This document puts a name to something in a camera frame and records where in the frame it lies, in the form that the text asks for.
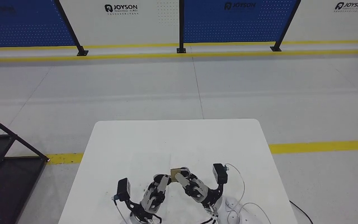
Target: black cable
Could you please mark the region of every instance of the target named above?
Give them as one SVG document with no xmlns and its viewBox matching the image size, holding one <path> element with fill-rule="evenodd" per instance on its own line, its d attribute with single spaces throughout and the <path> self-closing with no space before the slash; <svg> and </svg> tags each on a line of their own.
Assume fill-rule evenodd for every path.
<svg viewBox="0 0 358 224">
<path fill-rule="evenodd" d="M 290 202 L 291 202 L 291 204 L 293 204 L 296 208 L 298 208 L 301 212 L 303 212 L 303 213 L 307 216 L 307 218 L 309 219 L 309 221 L 311 222 L 311 224 L 313 224 L 311 218 L 310 218 L 302 209 L 300 209 L 300 208 L 299 208 L 297 205 L 295 205 L 295 203 L 293 203 L 292 201 L 290 201 Z"/>
<path fill-rule="evenodd" d="M 210 218 L 209 220 L 205 221 L 205 222 L 202 222 L 201 224 L 207 224 L 209 223 L 211 220 L 213 220 L 213 218 Z"/>
</svg>

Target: blue perforated panel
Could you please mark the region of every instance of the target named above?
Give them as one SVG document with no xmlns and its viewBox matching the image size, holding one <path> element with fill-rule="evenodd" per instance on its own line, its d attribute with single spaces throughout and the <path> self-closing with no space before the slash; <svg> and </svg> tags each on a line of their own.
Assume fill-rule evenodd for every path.
<svg viewBox="0 0 358 224">
<path fill-rule="evenodd" d="M 296 0 L 185 0 L 185 43 L 277 41 Z"/>
<path fill-rule="evenodd" d="M 0 0 L 0 46 L 74 45 L 53 0 Z"/>
</svg>

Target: cable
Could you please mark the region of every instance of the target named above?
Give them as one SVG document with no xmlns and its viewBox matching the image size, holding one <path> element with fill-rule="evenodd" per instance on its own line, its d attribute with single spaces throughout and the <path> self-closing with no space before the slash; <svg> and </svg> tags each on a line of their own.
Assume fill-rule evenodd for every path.
<svg viewBox="0 0 358 224">
<path fill-rule="evenodd" d="M 116 201 L 115 201 L 115 200 L 114 200 L 114 204 L 115 204 L 115 206 L 116 206 L 116 208 L 117 208 L 118 212 L 120 213 L 120 215 L 121 215 L 121 217 L 122 217 L 123 221 L 125 222 L 125 224 L 128 224 L 128 223 L 127 223 L 127 221 L 124 219 L 124 217 L 123 217 L 123 215 L 122 215 L 121 211 L 119 210 L 119 208 L 118 208 L 117 203 L 116 203 Z"/>
<path fill-rule="evenodd" d="M 201 224 L 207 224 L 209 223 L 211 220 L 213 220 L 213 218 L 210 218 L 209 220 L 205 221 L 205 222 L 202 222 Z"/>
<path fill-rule="evenodd" d="M 234 209 L 236 208 L 236 206 L 240 203 L 241 199 L 244 197 L 246 186 L 245 186 L 244 178 L 242 178 L 242 175 L 241 175 L 240 171 L 239 171 L 234 165 L 232 165 L 232 164 L 225 164 L 225 166 L 226 166 L 226 165 L 232 166 L 232 167 L 240 174 L 242 183 L 243 183 L 243 185 L 244 185 L 244 190 L 243 190 L 243 192 L 242 192 L 242 195 L 241 195 L 240 199 L 238 200 L 238 202 L 236 203 L 236 205 L 232 208 L 232 210 L 234 210 Z"/>
<path fill-rule="evenodd" d="M 226 166 L 226 165 L 232 166 L 232 167 L 240 174 L 242 183 L 243 183 L 243 185 L 244 185 L 244 190 L 243 190 L 243 192 L 242 192 L 242 195 L 241 195 L 240 199 L 237 201 L 237 203 L 235 204 L 235 206 L 234 206 L 233 208 L 231 208 L 231 211 L 228 211 L 229 214 L 228 214 L 228 217 L 227 217 L 226 220 L 227 220 L 227 222 L 229 223 L 229 216 L 230 216 L 231 212 L 235 212 L 235 213 L 237 214 L 237 212 L 236 212 L 234 209 L 235 209 L 236 206 L 240 203 L 241 199 L 244 197 L 246 186 L 245 186 L 244 178 L 242 178 L 242 175 L 241 175 L 240 171 L 239 171 L 234 165 L 232 165 L 232 164 L 225 164 L 225 166 Z"/>
<path fill-rule="evenodd" d="M 305 214 L 307 216 L 307 218 L 309 219 L 309 221 L 311 222 L 311 224 L 313 224 L 311 218 L 302 210 L 300 209 L 295 203 L 293 203 L 292 201 L 290 201 L 291 204 L 293 204 L 296 208 L 298 208 L 301 212 L 303 212 L 303 214 Z"/>
<path fill-rule="evenodd" d="M 266 216 L 266 218 L 267 218 L 267 220 L 268 220 L 268 222 L 271 224 L 271 221 L 270 221 L 270 219 L 269 219 L 269 217 L 267 216 L 267 214 L 266 214 L 266 212 L 258 205 L 258 204 L 256 204 L 256 203 L 253 203 L 253 202 L 248 202 L 248 203 L 245 203 L 241 208 L 240 208 L 240 210 L 239 210 L 239 214 L 240 214 L 240 212 L 241 212 L 241 210 L 242 210 L 242 208 L 245 206 L 245 205 L 247 205 L 247 204 L 254 204 L 254 205 L 256 205 L 259 209 L 261 209 L 261 211 L 265 214 L 265 216 Z"/>
</svg>

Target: black metal post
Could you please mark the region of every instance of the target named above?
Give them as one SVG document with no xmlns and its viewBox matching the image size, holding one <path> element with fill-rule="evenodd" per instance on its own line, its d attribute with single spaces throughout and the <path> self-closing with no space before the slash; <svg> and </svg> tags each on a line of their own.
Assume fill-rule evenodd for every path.
<svg viewBox="0 0 358 224">
<path fill-rule="evenodd" d="M 184 48 L 184 0 L 179 0 L 179 48 L 177 53 L 186 53 Z"/>
<path fill-rule="evenodd" d="M 64 21 L 65 24 L 66 24 L 66 27 L 68 28 L 69 33 L 71 34 L 71 37 L 72 37 L 72 39 L 73 39 L 73 41 L 74 41 L 74 44 L 76 45 L 76 47 L 77 47 L 77 49 L 78 49 L 78 54 L 77 54 L 77 56 L 86 56 L 86 55 L 88 54 L 88 50 L 84 50 L 83 46 L 81 46 L 81 45 L 79 44 L 79 41 L 78 41 L 78 39 L 77 39 L 77 37 L 76 37 L 76 34 L 74 33 L 74 31 L 73 31 L 73 29 L 72 29 L 72 26 L 71 26 L 71 24 L 69 23 L 69 20 L 68 20 L 68 18 L 67 18 L 67 16 L 66 16 L 66 13 L 65 13 L 65 11 L 64 11 L 63 8 L 62 8 L 62 5 L 61 5 L 61 3 L 60 3 L 60 0 L 54 0 L 54 2 L 55 2 L 55 4 L 56 4 L 56 6 L 57 6 L 58 11 L 59 11 L 60 14 L 61 14 L 61 17 L 63 18 L 63 21 Z"/>
<path fill-rule="evenodd" d="M 280 52 L 280 51 L 281 51 L 281 49 L 280 49 L 281 43 L 282 43 L 282 41 L 283 41 L 283 39 L 284 39 L 284 37 L 285 37 L 285 35 L 286 35 L 287 30 L 288 30 L 289 27 L 290 27 L 290 24 L 291 24 L 291 22 L 292 22 L 292 19 L 293 19 L 293 17 L 295 16 L 295 13 L 296 13 L 297 8 L 298 8 L 298 6 L 300 5 L 300 3 L 301 3 L 301 0 L 297 0 L 297 1 L 296 1 L 296 4 L 295 4 L 295 6 L 293 7 L 293 10 L 292 10 L 291 15 L 290 15 L 290 17 L 289 17 L 289 20 L 287 21 L 287 23 L 286 23 L 286 25 L 285 25 L 285 28 L 284 28 L 284 30 L 283 30 L 283 32 L 282 32 L 282 34 L 281 34 L 279 40 L 276 41 L 276 43 L 275 43 L 274 46 L 271 46 L 271 47 L 270 47 L 273 52 Z"/>
<path fill-rule="evenodd" d="M 46 161 L 49 161 L 49 158 L 47 156 L 45 156 L 44 154 L 42 154 L 40 151 L 38 151 L 37 149 L 35 149 L 32 145 L 28 144 L 28 142 L 26 142 L 25 140 L 23 140 L 22 138 L 20 138 L 17 134 L 15 134 L 14 132 L 12 132 L 10 129 L 8 129 L 7 127 L 5 127 L 3 124 L 0 123 L 0 129 L 3 130 L 4 132 L 6 132 L 7 134 L 9 134 L 11 136 L 11 138 L 14 138 L 15 140 L 19 141 L 21 144 L 23 144 L 24 146 L 26 146 L 29 150 L 31 150 L 32 152 L 35 152 L 37 155 L 39 155 L 41 158 L 43 158 Z"/>
</svg>

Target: yellow floor line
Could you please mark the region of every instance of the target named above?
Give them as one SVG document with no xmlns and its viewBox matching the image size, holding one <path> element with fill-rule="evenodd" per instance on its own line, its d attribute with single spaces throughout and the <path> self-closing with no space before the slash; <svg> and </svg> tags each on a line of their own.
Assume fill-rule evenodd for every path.
<svg viewBox="0 0 358 224">
<path fill-rule="evenodd" d="M 54 56 L 54 57 L 5 57 L 0 62 L 44 62 L 61 60 L 99 60 L 99 59 L 133 59 L 133 58 L 191 58 L 191 57 L 252 57 L 252 56 L 287 56 L 287 55 L 331 55 L 358 54 L 358 50 L 292 50 L 284 52 L 200 52 L 200 53 L 158 53 L 158 54 L 105 54 L 88 56 Z"/>
<path fill-rule="evenodd" d="M 358 141 L 270 144 L 269 147 L 272 154 L 350 151 L 358 150 Z M 51 159 L 48 165 L 79 164 L 83 153 L 51 154 L 47 156 Z"/>
<path fill-rule="evenodd" d="M 226 46 L 226 45 L 274 45 L 275 42 L 224 42 L 224 43 L 186 43 L 184 46 Z M 306 40 L 306 41 L 283 41 L 285 44 L 358 44 L 358 40 Z M 85 45 L 85 49 L 97 48 L 157 48 L 178 47 L 179 43 L 165 44 L 117 44 L 117 45 Z M 77 49 L 75 46 L 30 46 L 30 47 L 4 47 L 0 50 L 68 50 Z"/>
</svg>

